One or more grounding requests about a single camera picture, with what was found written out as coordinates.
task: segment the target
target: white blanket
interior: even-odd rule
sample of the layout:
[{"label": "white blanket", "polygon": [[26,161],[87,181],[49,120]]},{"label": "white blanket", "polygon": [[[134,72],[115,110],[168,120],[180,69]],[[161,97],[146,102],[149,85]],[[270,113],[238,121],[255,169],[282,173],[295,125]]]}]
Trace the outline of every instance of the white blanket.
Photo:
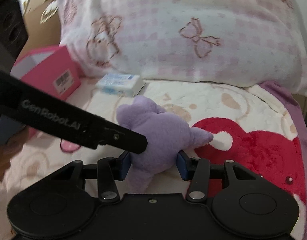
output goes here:
[{"label": "white blanket", "polygon": [[[130,104],[132,98],[103,94],[95,89],[95,82],[96,80],[82,80],[81,87],[68,102],[116,122],[117,106]],[[246,133],[255,130],[270,131],[282,135],[289,141],[297,137],[297,130],[288,111],[281,102],[258,85],[244,90],[230,85],[210,83],[147,81],[140,93],[168,111],[178,114],[191,126],[202,119],[219,117],[235,121]],[[211,145],[225,153],[233,145],[233,137],[227,132],[219,132],[215,134]],[[85,164],[91,164],[100,158],[118,157],[121,153],[122,150],[111,146],[99,146],[97,150],[82,147],[73,154],[66,154],[60,150],[60,139],[44,133],[37,134],[36,138],[25,145],[23,152],[12,160],[11,169],[0,185],[0,240],[12,237],[5,208],[17,192],[73,160],[79,159]],[[189,156],[196,156],[194,151],[187,153]],[[185,193],[188,184],[189,182],[181,180],[177,169],[172,168],[155,176],[147,193]],[[117,182],[117,185],[121,195],[128,192],[124,182]],[[86,190],[92,196],[96,196],[95,181],[87,181]],[[305,205],[298,196],[300,193],[292,193],[301,212],[293,236],[300,240],[304,231]]]}]

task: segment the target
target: pillow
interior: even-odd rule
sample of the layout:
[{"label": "pillow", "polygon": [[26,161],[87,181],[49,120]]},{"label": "pillow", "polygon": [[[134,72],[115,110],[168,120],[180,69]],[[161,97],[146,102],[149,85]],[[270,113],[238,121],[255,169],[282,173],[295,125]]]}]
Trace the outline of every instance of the pillow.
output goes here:
[{"label": "pillow", "polygon": [[307,96],[307,56],[289,0],[57,0],[61,45],[87,76],[275,80]]}]

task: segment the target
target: metal screw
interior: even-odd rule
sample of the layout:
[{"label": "metal screw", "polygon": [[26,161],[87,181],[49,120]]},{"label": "metal screw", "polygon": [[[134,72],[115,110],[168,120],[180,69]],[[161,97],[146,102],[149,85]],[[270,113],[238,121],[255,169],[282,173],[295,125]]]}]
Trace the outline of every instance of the metal screw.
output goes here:
[{"label": "metal screw", "polygon": [[189,197],[192,199],[202,199],[205,197],[205,194],[201,191],[193,191],[189,193]]},{"label": "metal screw", "polygon": [[114,199],[117,196],[116,192],[113,191],[105,191],[101,194],[103,199]]}]

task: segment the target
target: pink box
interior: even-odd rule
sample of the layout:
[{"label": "pink box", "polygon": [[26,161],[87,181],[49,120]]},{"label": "pink box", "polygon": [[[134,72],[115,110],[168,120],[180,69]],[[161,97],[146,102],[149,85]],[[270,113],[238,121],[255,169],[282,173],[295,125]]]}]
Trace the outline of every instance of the pink box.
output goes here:
[{"label": "pink box", "polygon": [[[79,86],[77,64],[65,46],[34,49],[17,59],[11,76],[61,100],[66,100]],[[31,137],[36,133],[32,129]]]}]

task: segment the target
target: purple cloth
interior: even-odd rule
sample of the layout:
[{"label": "purple cloth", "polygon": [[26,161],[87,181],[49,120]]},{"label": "purple cloth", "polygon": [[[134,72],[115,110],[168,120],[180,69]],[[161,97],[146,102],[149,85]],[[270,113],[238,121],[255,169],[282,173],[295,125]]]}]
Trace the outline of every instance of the purple cloth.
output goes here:
[{"label": "purple cloth", "polygon": [[[303,120],[301,108],[299,104],[294,100],[291,93],[281,87],[274,81],[266,81],[260,84],[260,87],[268,91],[270,94],[275,96],[287,109],[294,125],[298,132],[298,138],[301,145],[302,160],[304,166],[304,174],[306,180],[306,199],[307,199],[307,128]],[[304,229],[303,240],[307,240],[307,200],[306,200],[306,224]]]},{"label": "purple cloth", "polygon": [[135,97],[132,105],[117,108],[119,125],[145,135],[147,149],[132,153],[132,166],[126,180],[132,193],[143,193],[154,174],[171,168],[180,150],[201,147],[213,139],[210,132],[189,127],[181,117],[144,96]]}]

